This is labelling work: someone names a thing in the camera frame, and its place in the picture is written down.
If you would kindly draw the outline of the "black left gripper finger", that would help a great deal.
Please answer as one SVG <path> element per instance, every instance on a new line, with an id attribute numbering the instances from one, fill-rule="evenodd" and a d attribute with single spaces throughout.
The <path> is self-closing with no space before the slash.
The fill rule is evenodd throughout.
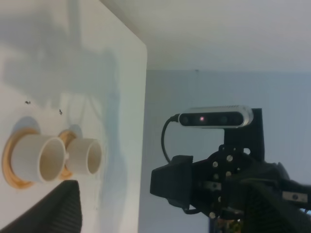
<path id="1" fill-rule="evenodd" d="M 80 233 L 82 207 L 79 183 L 61 182 L 32 208 L 2 228 L 2 233 Z"/>

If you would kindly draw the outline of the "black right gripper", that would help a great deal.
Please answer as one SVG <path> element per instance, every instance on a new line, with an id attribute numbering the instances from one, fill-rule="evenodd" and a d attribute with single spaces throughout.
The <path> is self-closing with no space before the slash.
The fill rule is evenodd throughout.
<path id="1" fill-rule="evenodd" d="M 194 207 L 211 219 L 242 220 L 244 233 L 308 233 L 311 188 L 290 179 L 281 163 L 220 146 L 207 159 L 177 155 L 151 174 L 150 193 Z"/>

